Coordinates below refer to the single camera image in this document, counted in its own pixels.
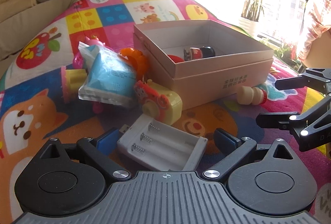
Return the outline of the cream bottle red cap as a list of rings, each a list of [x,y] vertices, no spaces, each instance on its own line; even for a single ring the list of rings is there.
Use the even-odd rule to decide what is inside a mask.
[[[260,105],[266,100],[266,91],[258,87],[241,86],[237,90],[237,102],[241,105]]]

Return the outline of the black red toy figure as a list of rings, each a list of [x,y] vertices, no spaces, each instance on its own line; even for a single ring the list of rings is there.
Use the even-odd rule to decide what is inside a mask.
[[[185,48],[183,58],[185,61],[199,60],[203,58],[215,57],[215,50],[211,46],[202,46],[200,48]]]

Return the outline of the pink cardboard box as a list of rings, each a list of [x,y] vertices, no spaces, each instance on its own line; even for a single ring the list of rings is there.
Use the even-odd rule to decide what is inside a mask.
[[[149,61],[147,78],[177,93],[190,109],[264,83],[274,51],[212,20],[137,24],[134,47]]]

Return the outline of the yellow toy camera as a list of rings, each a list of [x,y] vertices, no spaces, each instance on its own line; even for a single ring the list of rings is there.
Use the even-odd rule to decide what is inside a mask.
[[[182,99],[172,90],[153,82],[137,81],[133,87],[144,114],[173,125],[182,114]]]

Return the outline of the yellow bottle pink cap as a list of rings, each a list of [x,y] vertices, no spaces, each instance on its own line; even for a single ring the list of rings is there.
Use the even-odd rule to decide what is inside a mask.
[[[61,67],[61,88],[65,104],[78,98],[79,88],[87,78],[84,69],[67,69]]]

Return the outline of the red plastic lid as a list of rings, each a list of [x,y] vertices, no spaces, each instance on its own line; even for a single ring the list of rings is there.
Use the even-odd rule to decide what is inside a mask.
[[[184,62],[185,60],[179,56],[175,56],[175,55],[172,55],[172,54],[168,54],[167,55],[174,63],[181,63],[181,62]]]

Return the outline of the beige sofa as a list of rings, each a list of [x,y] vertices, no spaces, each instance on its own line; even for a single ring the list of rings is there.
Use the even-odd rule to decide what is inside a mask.
[[[77,0],[49,0],[28,8],[1,22],[1,60],[26,46]]]

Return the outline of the white battery holder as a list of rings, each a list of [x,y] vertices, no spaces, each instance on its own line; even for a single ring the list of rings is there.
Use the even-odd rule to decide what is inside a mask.
[[[118,150],[154,171],[193,171],[208,140],[161,123],[145,114],[122,135]]]

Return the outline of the blue white tissue pack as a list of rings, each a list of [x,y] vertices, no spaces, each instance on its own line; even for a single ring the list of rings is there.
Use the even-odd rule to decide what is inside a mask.
[[[88,76],[78,90],[79,99],[128,109],[136,105],[133,90],[136,71],[125,58],[99,45],[80,42],[78,49],[88,70]]]

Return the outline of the colourful cartoon play mat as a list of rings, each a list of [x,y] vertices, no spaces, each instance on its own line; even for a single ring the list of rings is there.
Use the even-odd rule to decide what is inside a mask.
[[[194,0],[78,0],[30,39],[1,78],[1,223],[11,223],[21,215],[15,181],[49,138],[74,143],[131,125],[141,114],[138,107],[127,110],[112,105],[95,114],[89,101],[74,98],[64,102],[61,68],[71,69],[79,42],[97,37],[119,51],[133,47],[136,24],[191,19],[211,20],[214,16]],[[281,137],[298,150],[288,132],[261,129],[255,122],[260,113],[302,113],[322,99],[309,88],[279,91],[274,87],[277,79],[294,74],[275,60],[261,86],[268,94],[261,106],[242,106],[229,96],[182,113],[175,127],[208,140],[199,171],[223,158],[213,142],[217,128],[238,137],[251,136],[260,143]]]

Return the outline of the orange plastic toy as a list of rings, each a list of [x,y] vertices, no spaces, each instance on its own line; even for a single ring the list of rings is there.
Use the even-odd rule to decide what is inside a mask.
[[[130,65],[135,69],[137,81],[142,80],[144,75],[149,70],[149,61],[147,56],[135,48],[123,48],[120,50],[120,55],[126,58]]]

